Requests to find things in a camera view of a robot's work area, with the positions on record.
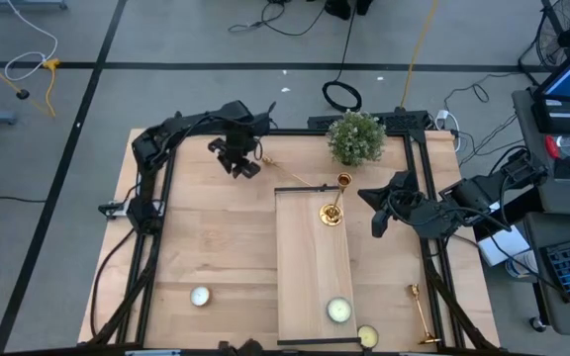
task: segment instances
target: gray floor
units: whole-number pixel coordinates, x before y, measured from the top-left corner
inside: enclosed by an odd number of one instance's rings
[[[24,14],[59,38],[57,55],[65,61],[93,61],[109,26],[116,0],[70,1],[70,10],[27,9]],[[251,23],[262,0],[130,0],[109,53],[110,61],[143,62],[337,62],[348,23],[323,15],[300,38],[267,29],[230,35],[226,28]],[[348,62],[410,61],[430,3],[428,0],[378,0],[354,23]],[[321,3],[295,0],[277,26],[297,31],[317,14]],[[539,1],[441,1],[418,63],[514,64],[539,21]],[[28,50],[49,50],[49,39],[34,33],[10,12],[0,12],[0,60]],[[53,103],[55,120],[44,117],[0,82],[0,110],[18,113],[16,126],[0,126],[0,194],[44,198],[60,160],[91,70],[62,69]],[[487,73],[416,72],[406,103],[434,115],[453,88]],[[241,99],[253,111],[277,101],[273,115],[282,128],[301,128],[309,116],[334,114],[321,95],[334,71],[105,70],[62,188],[37,268],[23,301],[8,351],[69,346],[76,342],[98,258],[105,221],[98,204],[113,196],[127,135],[131,128],[159,123],[176,110],[218,108]],[[342,80],[356,87],[364,110],[392,111],[399,104],[405,72],[348,71]],[[41,101],[48,73],[23,82]],[[511,93],[528,86],[521,75],[485,82],[491,101],[471,92],[450,99],[461,129],[480,139],[513,110]],[[486,147],[521,138],[517,124]],[[459,159],[469,154],[465,142]],[[484,173],[498,154],[475,157],[464,176]],[[0,319],[34,233],[42,206],[0,201]],[[505,347],[536,354],[569,355],[570,336],[530,330],[536,314],[530,285],[514,283],[501,268],[486,270],[494,314]]]

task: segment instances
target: wooden table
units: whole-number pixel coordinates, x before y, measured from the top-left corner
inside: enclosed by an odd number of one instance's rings
[[[133,130],[129,142],[140,132]],[[214,349],[220,340],[228,340],[239,347],[251,337],[265,349],[278,349],[274,188],[301,183],[273,166],[264,166],[252,179],[235,180],[206,149],[212,139],[189,137],[178,148],[144,346]],[[395,172],[407,168],[403,140],[388,137],[381,161],[358,168],[332,162],[323,136],[274,135],[264,137],[262,143],[265,154],[311,184],[332,185],[342,171],[353,176],[344,205],[357,324],[370,324],[378,330],[380,340],[375,351],[433,351],[433,345],[418,345],[424,331],[407,291],[409,284],[420,284],[422,307],[430,323],[419,239],[410,226],[392,220],[382,238],[373,238],[373,211],[356,195],[359,188],[386,185]],[[448,132],[428,132],[427,149],[437,191],[460,179]],[[416,144],[414,153],[424,189]],[[135,184],[136,172],[128,145],[117,200]],[[130,229],[126,219],[108,222],[99,262]],[[461,229],[458,234],[474,239],[470,229]],[[124,296],[134,241],[132,237],[112,257],[102,275],[97,327]],[[447,250],[458,302],[486,338],[498,345],[476,248],[452,238]],[[213,299],[206,307],[196,308],[189,302],[189,292],[201,285],[211,289]],[[449,314],[439,300],[446,343],[453,345]],[[134,303],[128,340],[134,339],[139,308],[140,303]],[[88,305],[79,339],[90,336]],[[358,349],[352,344],[298,348]]]

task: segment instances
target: green plant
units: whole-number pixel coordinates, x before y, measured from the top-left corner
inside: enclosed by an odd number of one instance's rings
[[[352,166],[380,160],[386,127],[378,121],[367,113],[344,113],[327,132],[333,159]]]

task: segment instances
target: gold candle holder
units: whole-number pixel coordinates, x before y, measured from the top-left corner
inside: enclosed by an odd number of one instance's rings
[[[335,226],[342,222],[342,218],[344,217],[344,213],[342,209],[337,205],[337,201],[340,199],[342,193],[344,193],[344,189],[351,184],[353,178],[348,173],[340,173],[337,175],[337,187],[338,192],[335,196],[335,200],[332,204],[325,204],[321,207],[320,210],[320,217],[321,221],[329,226]]]
[[[409,291],[413,295],[415,302],[417,303],[417,308],[420,310],[420,316],[422,317],[422,324],[424,325],[425,337],[420,341],[420,345],[432,344],[441,341],[440,338],[434,337],[429,331],[426,325],[426,319],[424,318],[424,312],[422,311],[422,305],[420,304],[420,285],[412,284],[408,286]]]

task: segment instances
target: wooden plank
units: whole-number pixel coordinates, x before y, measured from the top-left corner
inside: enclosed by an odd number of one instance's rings
[[[353,304],[345,223],[328,226],[319,211],[337,191],[276,194],[278,338],[309,340],[356,337],[355,311],[336,323],[327,304]],[[338,205],[345,209],[342,201]]]
[[[129,142],[140,132],[132,131]],[[252,179],[235,180],[206,149],[212,139],[211,136],[189,137],[178,149],[145,346],[212,349],[220,340],[241,346],[252,337],[267,350],[280,349],[276,345],[274,188],[300,186],[300,182],[270,166],[263,166]],[[406,289],[411,283],[420,284],[421,302],[431,329],[419,240],[410,226],[395,221],[389,221],[384,237],[371,237],[373,211],[356,195],[359,188],[386,185],[395,172],[407,168],[403,141],[388,137],[382,159],[357,168],[333,162],[327,139],[322,136],[266,136],[261,142],[265,153],[275,162],[314,185],[334,185],[335,177],[342,171],[353,176],[343,200],[348,208],[344,227],[357,324],[377,328],[380,340],[375,351],[433,351],[432,345],[418,345],[424,331]],[[460,177],[452,136],[447,132],[428,132],[427,142],[434,182],[440,190]],[[419,151],[414,152],[423,188]],[[127,147],[116,190],[118,200],[133,186],[135,176],[133,154]],[[126,220],[108,222],[101,259],[128,230]],[[459,233],[473,238],[470,229]],[[111,316],[123,297],[132,253],[133,244],[121,248],[101,278],[98,326]],[[476,248],[452,238],[448,254],[457,300],[487,339],[498,345]],[[189,303],[190,290],[199,285],[213,291],[213,300],[207,308],[197,309]],[[132,314],[137,314],[139,308],[140,304],[135,303]],[[449,320],[446,309],[442,317],[444,322]],[[79,339],[87,340],[89,336],[88,308]],[[449,332],[445,336],[451,340]],[[352,344],[296,348],[359,350]]]

